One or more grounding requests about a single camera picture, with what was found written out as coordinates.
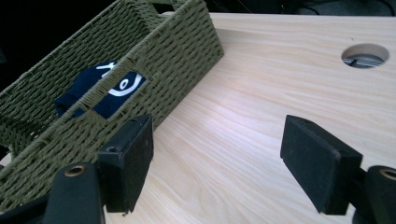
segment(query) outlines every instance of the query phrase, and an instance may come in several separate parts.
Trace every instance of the light wood surface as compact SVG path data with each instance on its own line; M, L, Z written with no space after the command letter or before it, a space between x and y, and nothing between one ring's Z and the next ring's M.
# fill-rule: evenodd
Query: light wood surface
M396 20L212 14L225 56L154 133L154 160L132 214L106 223L351 223L318 214L279 157L286 115L310 119L396 166ZM360 43L389 51L345 65Z

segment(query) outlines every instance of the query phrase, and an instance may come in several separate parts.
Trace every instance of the blue cloth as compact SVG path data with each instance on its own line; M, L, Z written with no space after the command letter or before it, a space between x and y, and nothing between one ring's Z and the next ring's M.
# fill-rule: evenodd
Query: blue cloth
M55 100L55 109L59 116L67 111L98 80L107 75L116 62L100 63L84 69L78 74L71 89ZM146 79L136 72L129 72L93 109L103 118L113 115L128 98L143 84ZM82 109L76 110L73 118L82 115Z

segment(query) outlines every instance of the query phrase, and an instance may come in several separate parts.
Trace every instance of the green woven basket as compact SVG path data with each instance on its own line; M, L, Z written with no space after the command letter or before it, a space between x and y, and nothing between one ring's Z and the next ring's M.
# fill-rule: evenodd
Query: green woven basket
M152 3L176 12L158 15ZM56 172L95 161L96 151L125 123L150 113L156 128L222 57L203 0L118 0L0 94L0 144L11 164L0 172L0 211L50 192ZM102 62L117 65L66 113L54 101L78 73ZM135 70L146 81L109 119L94 106ZM85 113L72 118L77 109Z

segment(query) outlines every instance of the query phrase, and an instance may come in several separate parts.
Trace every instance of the black bracket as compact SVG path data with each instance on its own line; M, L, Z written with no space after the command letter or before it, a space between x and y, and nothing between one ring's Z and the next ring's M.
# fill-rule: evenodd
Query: black bracket
M133 212L153 158L152 116L125 123L98 151L96 163L77 162L55 176L50 194L10 210L0 223L105 223L107 212Z
M287 115L280 157L319 213L345 215L352 203L352 223L396 223L396 170L363 171L363 156L316 123Z

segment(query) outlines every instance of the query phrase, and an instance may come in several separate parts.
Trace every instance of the white logo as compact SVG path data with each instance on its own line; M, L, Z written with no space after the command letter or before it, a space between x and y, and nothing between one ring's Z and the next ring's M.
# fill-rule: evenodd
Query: white logo
M102 74L102 77L105 77L108 72L111 71L111 69L113 69L115 63L110 63L108 65L103 65L103 66L97 66L96 69L109 69L109 71L107 71L106 73ZM130 88L126 89L125 88L128 86L129 80L128 78L125 78L121 83L120 83L120 90L121 91L117 91L114 89L111 89L108 93L114 95L114 96L124 96L127 95L131 92L133 92L134 90L136 90L137 86L139 85L140 81L142 80L142 76L140 76L139 74L136 74L136 78L134 79L134 85L132 85Z

